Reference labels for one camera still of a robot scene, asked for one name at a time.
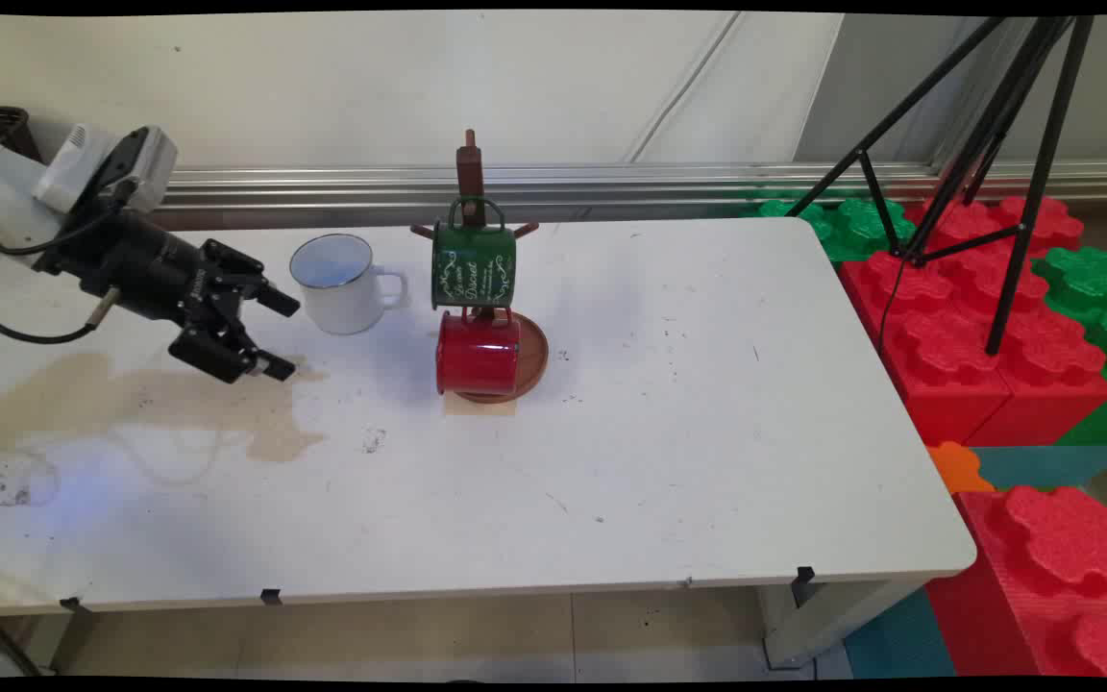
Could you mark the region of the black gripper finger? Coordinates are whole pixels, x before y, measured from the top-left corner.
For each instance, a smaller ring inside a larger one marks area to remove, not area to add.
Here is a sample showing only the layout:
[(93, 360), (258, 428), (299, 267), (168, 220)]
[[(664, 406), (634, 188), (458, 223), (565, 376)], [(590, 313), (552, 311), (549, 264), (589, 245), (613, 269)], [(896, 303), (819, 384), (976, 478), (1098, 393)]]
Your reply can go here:
[(170, 358), (182, 360), (224, 383), (236, 383), (246, 374), (262, 374), (284, 382), (296, 372), (293, 360), (265, 351), (256, 347), (242, 330), (235, 332), (224, 326), (185, 326), (170, 342), (167, 352)]
[(263, 264), (224, 242), (208, 239), (201, 245), (201, 295), (237, 295), (256, 301), (284, 318), (302, 307), (293, 295), (284, 293), (263, 276)]

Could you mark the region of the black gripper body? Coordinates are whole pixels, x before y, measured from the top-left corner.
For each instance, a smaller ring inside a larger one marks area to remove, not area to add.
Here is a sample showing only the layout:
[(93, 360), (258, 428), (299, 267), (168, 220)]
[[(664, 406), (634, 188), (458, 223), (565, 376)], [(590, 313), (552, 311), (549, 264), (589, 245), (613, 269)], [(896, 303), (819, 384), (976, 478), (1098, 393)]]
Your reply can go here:
[(223, 292), (216, 277), (232, 273), (227, 245), (207, 239), (197, 248), (139, 213), (107, 207), (75, 211), (59, 236), (61, 245), (34, 259), (37, 272), (70, 273), (97, 298), (115, 288), (118, 307), (142, 318), (227, 331), (209, 297)]

